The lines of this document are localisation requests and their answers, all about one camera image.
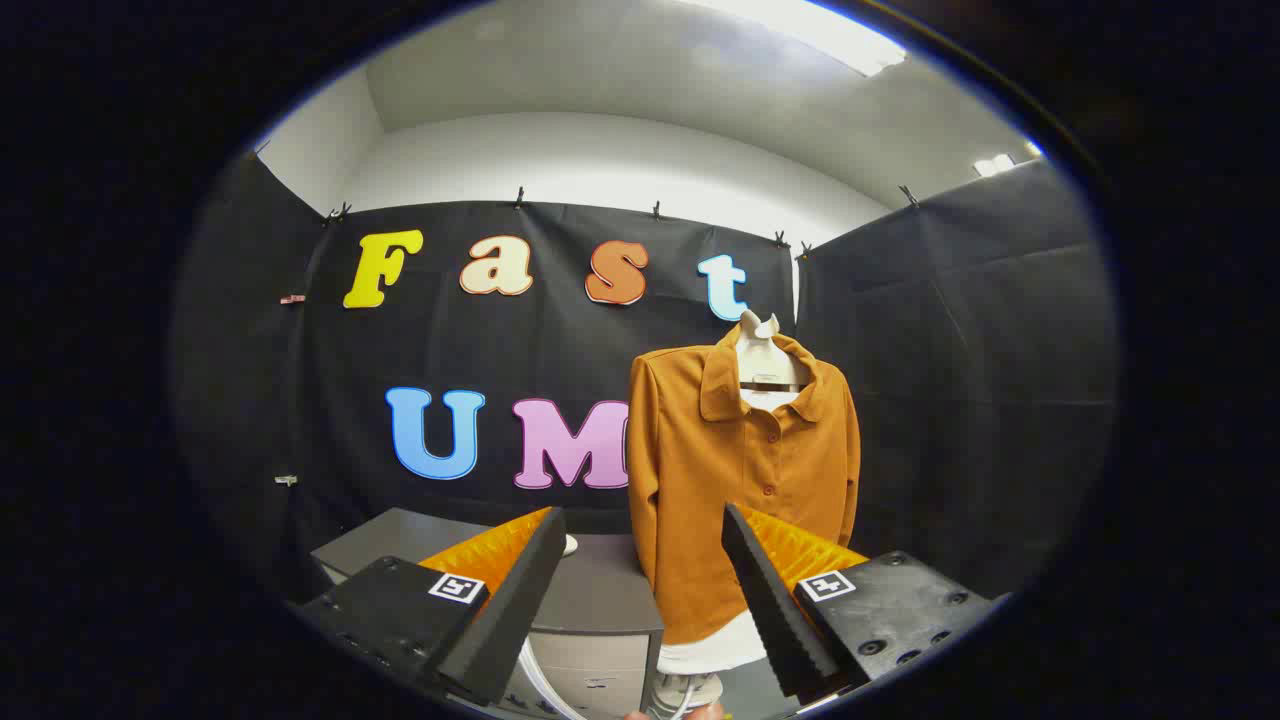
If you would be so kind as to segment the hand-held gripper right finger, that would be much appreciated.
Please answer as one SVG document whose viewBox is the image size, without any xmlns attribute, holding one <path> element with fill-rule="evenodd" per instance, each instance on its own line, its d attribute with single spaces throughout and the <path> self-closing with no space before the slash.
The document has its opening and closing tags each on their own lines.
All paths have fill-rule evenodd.
<svg viewBox="0 0 1280 720">
<path fill-rule="evenodd" d="M 736 503 L 721 543 L 781 691 L 800 701 L 891 682 L 995 609 L 910 553 L 865 557 Z"/>
</svg>

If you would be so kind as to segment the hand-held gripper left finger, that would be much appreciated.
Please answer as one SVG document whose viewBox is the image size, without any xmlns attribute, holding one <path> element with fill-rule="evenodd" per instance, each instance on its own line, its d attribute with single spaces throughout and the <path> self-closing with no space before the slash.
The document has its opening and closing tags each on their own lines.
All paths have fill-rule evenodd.
<svg viewBox="0 0 1280 720">
<path fill-rule="evenodd" d="M 372 560 L 294 615 L 415 694 L 493 705 L 561 561 L 562 509 L 544 507 L 419 561 Z"/>
</svg>

